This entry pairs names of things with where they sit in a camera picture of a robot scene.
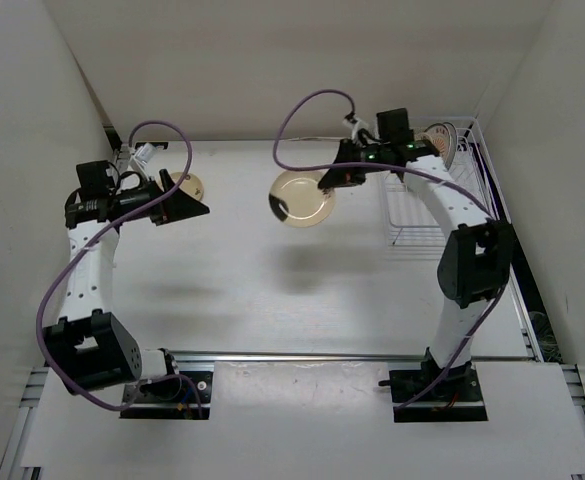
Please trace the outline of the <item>cream plate with dark print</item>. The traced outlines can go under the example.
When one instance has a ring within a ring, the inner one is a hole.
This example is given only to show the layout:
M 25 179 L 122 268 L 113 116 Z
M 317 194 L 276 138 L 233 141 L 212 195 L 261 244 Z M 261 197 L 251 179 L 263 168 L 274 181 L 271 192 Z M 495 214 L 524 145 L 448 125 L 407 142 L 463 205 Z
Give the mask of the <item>cream plate with dark print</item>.
M 327 219 L 336 205 L 336 194 L 319 187 L 323 175 L 321 170 L 283 171 L 268 193 L 274 216 L 295 228 L 313 227 Z

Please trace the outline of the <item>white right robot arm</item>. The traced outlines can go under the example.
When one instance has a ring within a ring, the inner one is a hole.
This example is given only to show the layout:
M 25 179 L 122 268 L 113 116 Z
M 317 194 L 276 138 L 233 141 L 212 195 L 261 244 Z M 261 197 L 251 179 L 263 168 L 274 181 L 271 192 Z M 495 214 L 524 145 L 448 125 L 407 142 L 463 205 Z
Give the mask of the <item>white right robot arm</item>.
M 424 393 L 442 400 L 457 387 L 453 369 L 470 361 L 471 341 L 488 303 L 509 281 L 513 228 L 493 218 L 475 195 L 454 181 L 445 155 L 429 138 L 414 134 L 406 109 L 382 112 L 377 120 L 378 132 L 371 134 L 354 113 L 345 117 L 351 136 L 340 142 L 318 187 L 328 191 L 358 186 L 369 173 L 391 171 L 425 205 L 443 233 L 437 281 L 444 304 L 426 351 L 436 365 L 421 375 Z

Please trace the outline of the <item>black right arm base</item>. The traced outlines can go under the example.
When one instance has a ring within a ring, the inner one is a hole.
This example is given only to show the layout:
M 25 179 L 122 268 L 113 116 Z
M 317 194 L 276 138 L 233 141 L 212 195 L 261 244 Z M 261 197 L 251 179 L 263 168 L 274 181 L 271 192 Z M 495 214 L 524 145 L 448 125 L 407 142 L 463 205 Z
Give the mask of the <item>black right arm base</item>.
M 395 423 L 475 423 L 486 422 L 481 385 L 471 361 L 443 372 L 429 351 L 416 369 L 390 370 L 378 382 L 388 388 Z

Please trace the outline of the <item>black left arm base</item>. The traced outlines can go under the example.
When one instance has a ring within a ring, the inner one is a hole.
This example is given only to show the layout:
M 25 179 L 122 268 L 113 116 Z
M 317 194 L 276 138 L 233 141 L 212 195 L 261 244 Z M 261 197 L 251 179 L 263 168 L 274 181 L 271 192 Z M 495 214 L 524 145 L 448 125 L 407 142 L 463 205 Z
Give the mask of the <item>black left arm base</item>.
M 184 380 L 171 380 L 167 386 L 143 387 L 134 404 L 121 412 L 121 419 L 130 420 L 208 420 L 213 392 L 211 370 L 181 371 L 196 386 L 200 402 L 192 387 Z

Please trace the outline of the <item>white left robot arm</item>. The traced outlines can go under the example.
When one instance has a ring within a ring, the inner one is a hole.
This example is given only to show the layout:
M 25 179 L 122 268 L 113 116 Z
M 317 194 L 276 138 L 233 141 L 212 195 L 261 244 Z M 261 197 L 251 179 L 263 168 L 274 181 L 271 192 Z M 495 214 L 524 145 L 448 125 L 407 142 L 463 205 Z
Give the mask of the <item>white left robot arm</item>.
M 203 184 L 189 174 L 180 181 L 165 169 L 151 180 L 124 189 L 128 172 L 118 173 L 108 161 L 76 168 L 79 187 L 64 206 L 70 254 L 78 264 L 66 284 L 59 318 L 43 330 L 51 358 L 66 374 L 66 388 L 76 394 L 147 380 L 160 400 L 178 395 L 182 377 L 167 350 L 144 350 L 113 312 L 114 256 L 120 229 L 113 221 L 150 203 L 142 212 L 156 226 L 209 213 Z

